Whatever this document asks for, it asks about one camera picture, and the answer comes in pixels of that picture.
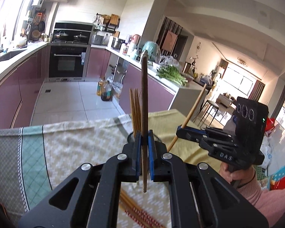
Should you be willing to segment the pink right sleeve forearm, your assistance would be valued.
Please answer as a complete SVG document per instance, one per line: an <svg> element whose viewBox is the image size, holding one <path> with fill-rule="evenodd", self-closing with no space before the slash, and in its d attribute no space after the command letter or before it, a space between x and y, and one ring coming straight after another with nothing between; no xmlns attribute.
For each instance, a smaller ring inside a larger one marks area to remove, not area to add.
<svg viewBox="0 0 285 228"><path fill-rule="evenodd" d="M254 177L237 190L266 217L269 227L273 227L285 213L285 188L271 191L261 190Z"/></svg>

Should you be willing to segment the person's right hand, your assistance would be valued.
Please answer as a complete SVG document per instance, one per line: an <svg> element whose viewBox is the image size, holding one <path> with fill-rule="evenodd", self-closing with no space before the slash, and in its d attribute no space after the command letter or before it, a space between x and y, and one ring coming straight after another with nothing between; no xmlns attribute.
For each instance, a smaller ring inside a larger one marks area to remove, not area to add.
<svg viewBox="0 0 285 228"><path fill-rule="evenodd" d="M229 165L225 162L221 162L219 174L227 182L239 181L239 186L243 186L251 182L255 176L255 169L250 166L248 169L240 169L234 172L229 171Z"/></svg>

